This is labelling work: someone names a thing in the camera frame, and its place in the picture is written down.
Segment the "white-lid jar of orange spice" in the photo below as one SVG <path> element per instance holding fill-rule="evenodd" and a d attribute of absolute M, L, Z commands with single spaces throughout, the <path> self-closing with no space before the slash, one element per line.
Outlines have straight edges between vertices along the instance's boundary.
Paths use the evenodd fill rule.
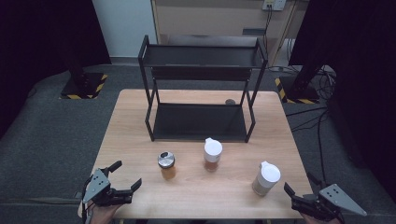
<path fill-rule="evenodd" d="M 221 142 L 208 137 L 205 140 L 204 150 L 206 170 L 215 171 L 219 166 L 219 160 L 223 150 Z"/>

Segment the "person's right hand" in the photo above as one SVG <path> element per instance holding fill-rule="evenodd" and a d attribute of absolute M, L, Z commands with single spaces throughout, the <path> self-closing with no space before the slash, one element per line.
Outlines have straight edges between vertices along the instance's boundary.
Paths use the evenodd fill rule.
<path fill-rule="evenodd" d="M 317 219 L 315 217 L 311 217 L 304 213 L 301 213 L 301 216 L 306 224 L 342 224 L 342 222 L 337 218 L 331 219 L 329 221 L 325 221 L 325 220 Z"/>

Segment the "silver-lid jar of yellow spice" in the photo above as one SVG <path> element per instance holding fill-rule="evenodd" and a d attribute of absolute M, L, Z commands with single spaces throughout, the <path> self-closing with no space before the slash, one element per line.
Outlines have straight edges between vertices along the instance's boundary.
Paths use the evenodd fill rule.
<path fill-rule="evenodd" d="M 161 168 L 164 179 L 172 179 L 176 176 L 176 159 L 172 152 L 165 151 L 158 156 L 158 165 Z"/>

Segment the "white-lid jar of grey spice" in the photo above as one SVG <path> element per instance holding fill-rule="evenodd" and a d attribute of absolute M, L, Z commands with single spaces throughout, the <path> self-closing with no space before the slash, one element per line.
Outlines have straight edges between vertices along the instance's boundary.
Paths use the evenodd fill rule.
<path fill-rule="evenodd" d="M 260 170 L 252 182 L 252 189 L 259 196 L 265 196 L 280 180 L 281 173 L 275 165 L 268 161 L 263 161 L 259 168 Z"/>

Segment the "black two-tier metal rack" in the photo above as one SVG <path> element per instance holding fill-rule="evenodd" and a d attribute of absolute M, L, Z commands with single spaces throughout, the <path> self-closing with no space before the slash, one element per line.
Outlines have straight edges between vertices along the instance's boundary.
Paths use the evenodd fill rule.
<path fill-rule="evenodd" d="M 160 45 L 145 36 L 137 60 L 148 99 L 145 123 L 151 140 L 249 140 L 256 124 L 253 105 L 267 65 L 260 39 L 206 36 L 183 45 Z M 160 81 L 234 81 L 244 87 L 235 105 L 226 105 L 226 100 L 166 103 L 160 98 Z"/>

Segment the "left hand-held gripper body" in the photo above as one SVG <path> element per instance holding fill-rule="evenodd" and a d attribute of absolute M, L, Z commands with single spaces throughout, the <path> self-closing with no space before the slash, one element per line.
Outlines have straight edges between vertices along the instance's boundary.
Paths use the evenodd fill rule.
<path fill-rule="evenodd" d="M 105 175 L 103 170 L 104 169 L 96 169 L 94 171 L 82 201 L 84 203 L 93 202 L 98 206 L 131 203 L 134 192 L 130 189 L 113 189 L 108 180 L 108 175 Z"/>

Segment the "black stand with striped base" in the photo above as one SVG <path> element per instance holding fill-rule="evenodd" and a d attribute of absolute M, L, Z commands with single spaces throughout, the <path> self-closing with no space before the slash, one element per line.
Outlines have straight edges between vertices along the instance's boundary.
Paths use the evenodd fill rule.
<path fill-rule="evenodd" d="M 87 73 L 74 57 L 66 57 L 64 63 L 70 78 L 61 91 L 61 99 L 95 99 L 102 90 L 107 75 Z"/>
<path fill-rule="evenodd" d="M 318 104 L 319 96 L 310 81 L 319 67 L 304 65 L 296 77 L 278 77 L 275 79 L 280 99 L 290 104 Z"/>

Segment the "dark curtain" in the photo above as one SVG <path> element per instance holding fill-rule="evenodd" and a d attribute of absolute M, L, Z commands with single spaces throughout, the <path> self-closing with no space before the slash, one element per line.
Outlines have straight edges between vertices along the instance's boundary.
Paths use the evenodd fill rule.
<path fill-rule="evenodd" d="M 66 51 L 83 67 L 110 62 L 92 0 L 0 0 L 0 139 L 33 86 L 68 69 Z"/>
<path fill-rule="evenodd" d="M 328 101 L 349 158 L 396 202 L 396 0 L 309 0 L 290 64 L 299 82 L 328 65 Z"/>

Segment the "person's left hand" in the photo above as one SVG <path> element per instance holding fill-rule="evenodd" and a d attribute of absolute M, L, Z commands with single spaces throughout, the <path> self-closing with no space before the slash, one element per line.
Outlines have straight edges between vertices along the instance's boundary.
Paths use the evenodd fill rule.
<path fill-rule="evenodd" d="M 93 204 L 89 209 L 88 224 L 109 224 L 121 205 L 97 206 Z"/>

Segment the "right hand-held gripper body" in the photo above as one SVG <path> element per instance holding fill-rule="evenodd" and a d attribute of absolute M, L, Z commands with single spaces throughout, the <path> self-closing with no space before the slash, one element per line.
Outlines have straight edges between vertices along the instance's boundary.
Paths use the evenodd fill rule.
<path fill-rule="evenodd" d="M 321 189 L 318 194 L 298 196 L 290 190 L 291 208 L 318 220 L 341 218 L 341 210 L 366 217 L 367 212 L 350 198 L 337 184 Z"/>

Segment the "beige wooden cabinet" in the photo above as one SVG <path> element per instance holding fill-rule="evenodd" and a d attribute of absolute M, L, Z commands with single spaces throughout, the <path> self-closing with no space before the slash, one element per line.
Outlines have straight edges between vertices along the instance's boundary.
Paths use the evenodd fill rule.
<path fill-rule="evenodd" d="M 267 38 L 268 63 L 274 65 L 284 40 L 297 36 L 309 0 L 287 0 L 282 11 L 262 9 L 263 0 L 151 0 L 157 40 L 175 35 Z"/>

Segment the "white wall socket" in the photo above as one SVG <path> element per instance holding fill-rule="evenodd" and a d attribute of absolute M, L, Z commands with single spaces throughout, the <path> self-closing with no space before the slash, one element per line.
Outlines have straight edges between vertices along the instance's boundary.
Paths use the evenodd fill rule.
<path fill-rule="evenodd" d="M 287 0 L 263 0 L 263 10 L 282 11 L 286 5 Z"/>

